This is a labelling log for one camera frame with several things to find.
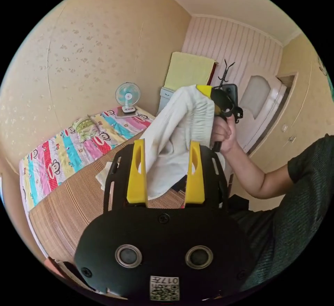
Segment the hand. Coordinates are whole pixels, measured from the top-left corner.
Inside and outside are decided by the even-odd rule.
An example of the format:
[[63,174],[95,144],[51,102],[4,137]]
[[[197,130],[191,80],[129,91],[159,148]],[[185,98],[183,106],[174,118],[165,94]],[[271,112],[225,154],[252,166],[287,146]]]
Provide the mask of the hand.
[[226,121],[218,116],[214,118],[210,143],[213,146],[215,142],[222,142],[220,153],[223,155],[238,144],[236,123],[233,115],[228,117]]

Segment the dark t-shirt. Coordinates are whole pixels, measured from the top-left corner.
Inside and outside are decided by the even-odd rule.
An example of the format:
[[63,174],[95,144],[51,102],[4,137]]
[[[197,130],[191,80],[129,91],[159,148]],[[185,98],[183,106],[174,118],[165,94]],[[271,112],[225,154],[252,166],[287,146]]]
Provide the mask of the dark t-shirt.
[[326,135],[291,159],[288,172],[294,186],[279,207],[232,215],[246,232],[257,260],[242,291],[282,272],[317,231],[334,193],[334,136]]

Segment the white door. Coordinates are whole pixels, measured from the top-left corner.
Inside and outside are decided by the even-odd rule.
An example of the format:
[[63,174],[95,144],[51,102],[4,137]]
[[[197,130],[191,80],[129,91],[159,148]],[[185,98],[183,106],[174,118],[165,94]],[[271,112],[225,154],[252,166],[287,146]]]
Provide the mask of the white door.
[[274,75],[248,63],[238,86],[244,117],[237,124],[237,140],[245,152],[256,143],[282,101],[286,87]]

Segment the colorful quilt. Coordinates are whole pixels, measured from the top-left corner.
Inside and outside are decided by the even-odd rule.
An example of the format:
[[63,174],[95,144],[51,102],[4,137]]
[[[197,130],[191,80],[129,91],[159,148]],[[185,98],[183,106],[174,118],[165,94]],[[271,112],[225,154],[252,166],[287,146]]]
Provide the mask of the colorful quilt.
[[19,163],[22,198],[27,211],[77,171],[145,130],[154,117],[138,109],[138,116],[115,118],[117,107],[90,118],[99,134],[81,143],[72,126],[31,151]]

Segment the label sticker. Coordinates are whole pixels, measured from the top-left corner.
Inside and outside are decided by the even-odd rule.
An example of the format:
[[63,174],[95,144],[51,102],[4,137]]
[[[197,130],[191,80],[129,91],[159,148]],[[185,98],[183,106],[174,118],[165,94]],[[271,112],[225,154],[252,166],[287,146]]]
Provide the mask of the label sticker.
[[151,276],[150,299],[156,301],[180,300],[180,284],[178,277]]

